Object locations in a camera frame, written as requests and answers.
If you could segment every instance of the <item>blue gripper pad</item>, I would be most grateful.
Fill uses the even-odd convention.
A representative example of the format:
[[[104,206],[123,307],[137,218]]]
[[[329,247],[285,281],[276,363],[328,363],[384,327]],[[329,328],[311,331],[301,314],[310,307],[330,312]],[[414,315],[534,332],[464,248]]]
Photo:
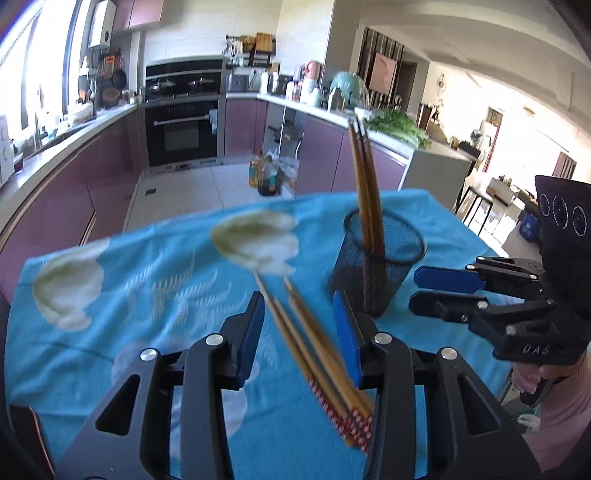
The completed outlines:
[[[335,291],[333,295],[333,319],[335,320],[336,333],[339,336],[340,351],[351,380],[359,388],[363,375],[361,373],[359,344],[351,327],[350,314],[353,314],[351,309],[345,307],[340,293]]]
[[[419,267],[414,273],[414,282],[420,288],[466,294],[486,289],[486,282],[478,273],[452,268]]]
[[[255,360],[256,347],[261,337],[262,324],[265,320],[265,300],[260,292],[255,291],[243,314],[243,322],[247,322],[246,331],[238,345],[236,355],[236,379],[240,385],[251,376],[252,364]]]

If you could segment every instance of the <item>faucet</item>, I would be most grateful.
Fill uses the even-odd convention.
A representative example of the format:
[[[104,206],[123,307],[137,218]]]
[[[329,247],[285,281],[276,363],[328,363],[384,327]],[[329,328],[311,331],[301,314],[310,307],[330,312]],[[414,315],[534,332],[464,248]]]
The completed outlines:
[[[37,100],[38,104],[35,104],[35,134],[33,135],[33,140],[35,142],[35,151],[41,148],[41,132],[39,131],[39,115],[38,111],[42,110],[45,106],[45,96],[43,95],[43,88],[39,85],[37,89]]]

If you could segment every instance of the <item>water heater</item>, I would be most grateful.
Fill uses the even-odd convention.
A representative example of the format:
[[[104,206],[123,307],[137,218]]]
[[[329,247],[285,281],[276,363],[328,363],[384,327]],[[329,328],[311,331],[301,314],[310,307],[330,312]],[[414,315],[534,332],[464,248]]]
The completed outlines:
[[[110,0],[103,0],[96,4],[90,28],[89,47],[109,48],[111,46],[111,34],[116,10],[117,7]]]

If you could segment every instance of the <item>metal screw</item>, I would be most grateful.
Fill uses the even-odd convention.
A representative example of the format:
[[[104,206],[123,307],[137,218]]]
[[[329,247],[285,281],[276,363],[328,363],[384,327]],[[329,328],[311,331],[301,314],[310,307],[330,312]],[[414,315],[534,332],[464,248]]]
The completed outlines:
[[[445,360],[455,360],[457,358],[457,352],[453,348],[447,346],[441,350],[441,356]]]
[[[374,336],[374,342],[380,345],[387,345],[392,341],[392,335],[385,332],[376,333]]]
[[[158,355],[158,352],[154,348],[147,348],[146,350],[144,350],[140,353],[139,357],[144,362],[149,362],[150,360],[154,360],[157,355]]]
[[[210,346],[216,346],[223,342],[223,336],[219,333],[213,333],[205,339],[205,343]]]

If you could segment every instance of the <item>person's arm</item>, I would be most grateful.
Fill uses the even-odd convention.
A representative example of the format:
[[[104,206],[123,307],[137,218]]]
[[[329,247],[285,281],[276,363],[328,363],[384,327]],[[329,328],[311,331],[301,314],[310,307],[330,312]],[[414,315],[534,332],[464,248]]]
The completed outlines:
[[[591,420],[591,369],[584,355],[569,367],[515,364],[513,384],[535,392],[540,379],[567,377],[540,404],[540,429],[524,435],[543,471],[559,466],[579,441]]]

